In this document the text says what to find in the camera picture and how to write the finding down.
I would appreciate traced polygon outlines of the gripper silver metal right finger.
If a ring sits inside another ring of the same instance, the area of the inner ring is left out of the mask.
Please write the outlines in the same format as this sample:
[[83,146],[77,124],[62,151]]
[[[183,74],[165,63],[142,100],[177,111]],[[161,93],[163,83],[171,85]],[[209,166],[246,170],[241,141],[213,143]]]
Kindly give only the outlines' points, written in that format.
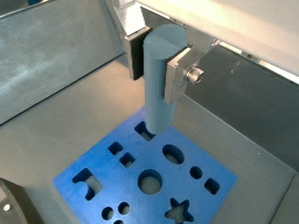
[[170,105],[183,96],[189,83],[201,83],[205,71],[199,61],[221,41],[203,31],[186,27],[186,42],[187,46],[174,55],[166,68],[163,99]]

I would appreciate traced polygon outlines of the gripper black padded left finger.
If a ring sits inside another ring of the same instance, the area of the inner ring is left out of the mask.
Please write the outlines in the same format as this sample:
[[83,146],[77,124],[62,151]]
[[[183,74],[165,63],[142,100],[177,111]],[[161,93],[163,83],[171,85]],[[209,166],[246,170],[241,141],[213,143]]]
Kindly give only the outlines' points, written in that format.
[[145,40],[153,29],[146,26],[125,37],[125,51],[130,70],[130,78],[137,81],[145,75]]

